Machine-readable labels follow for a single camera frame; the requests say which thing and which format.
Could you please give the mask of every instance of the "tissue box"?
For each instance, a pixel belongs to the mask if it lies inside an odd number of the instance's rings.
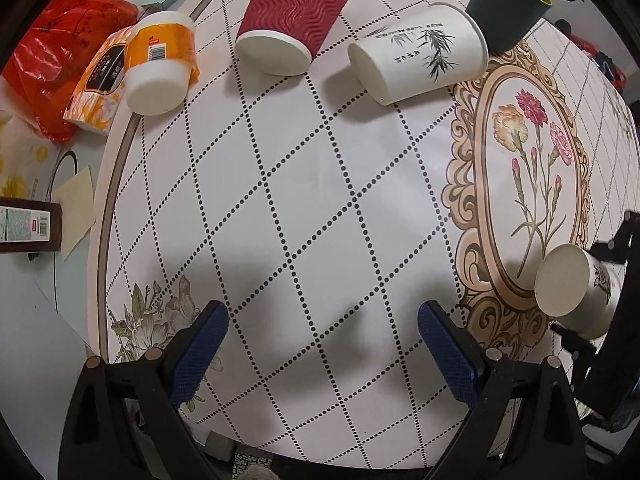
[[[132,27],[111,34],[76,85],[63,118],[83,130],[108,135],[124,94],[124,47]]]

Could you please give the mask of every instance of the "carnation illustration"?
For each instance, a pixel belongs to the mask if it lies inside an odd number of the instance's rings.
[[[556,222],[556,209],[562,191],[562,178],[556,174],[552,179],[551,167],[558,158],[566,166],[570,166],[574,160],[574,154],[567,134],[558,124],[553,121],[549,122],[540,99],[524,88],[520,89],[515,98],[518,107],[513,104],[500,105],[491,118],[494,122],[495,140],[505,149],[519,155],[519,158],[511,159],[511,173],[518,197],[515,202],[522,209],[524,221],[516,227],[511,236],[515,236],[522,229],[526,229],[529,236],[516,274],[519,278],[527,262],[533,240],[538,238],[544,258],[549,242],[566,220],[566,215],[564,215],[561,221]],[[536,133],[535,144],[530,149],[525,147],[529,140],[527,120],[533,124]],[[547,145],[545,152],[541,128],[546,124],[548,124],[551,144]],[[524,164],[525,177],[531,189],[532,201],[530,203],[527,203],[524,194],[523,176],[520,171],[521,161]],[[544,205],[541,211],[538,210],[539,196]]]

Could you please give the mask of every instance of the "red plastic bag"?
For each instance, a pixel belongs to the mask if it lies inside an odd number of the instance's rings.
[[[137,19],[125,0],[53,0],[20,40],[2,75],[50,140],[71,138],[62,113],[76,84],[107,37]]]

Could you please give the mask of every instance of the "white tablecloth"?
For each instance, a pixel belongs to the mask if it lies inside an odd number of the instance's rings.
[[[486,346],[570,368],[532,280],[543,246],[608,239],[636,208],[629,111],[544,21],[482,82],[380,107],[348,43],[434,1],[468,0],[350,0],[291,78],[234,56],[249,0],[213,0],[197,20],[199,82],[183,107],[142,120],[112,177],[106,269],[112,362],[165,344],[211,299],[228,306],[218,357],[182,407],[192,420],[302,460],[433,465],[466,406],[418,334],[430,299]],[[514,124],[522,154],[504,133]],[[526,226],[511,235],[526,215],[516,200],[553,215],[529,251]]]

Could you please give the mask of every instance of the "screw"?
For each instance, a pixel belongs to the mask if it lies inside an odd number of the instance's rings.
[[[162,357],[162,349],[161,348],[150,348],[145,352],[145,359],[147,361],[155,361]]]
[[[559,367],[562,366],[562,363],[560,362],[560,359],[558,359],[555,355],[550,355],[549,357],[547,357],[546,358],[546,362],[552,368],[559,368]]]
[[[500,352],[497,348],[487,348],[484,351],[484,355],[486,355],[491,361],[499,361],[502,359],[502,352]]]
[[[97,368],[101,361],[102,359],[100,359],[97,355],[93,355],[84,362],[84,366],[86,366],[87,368]]]

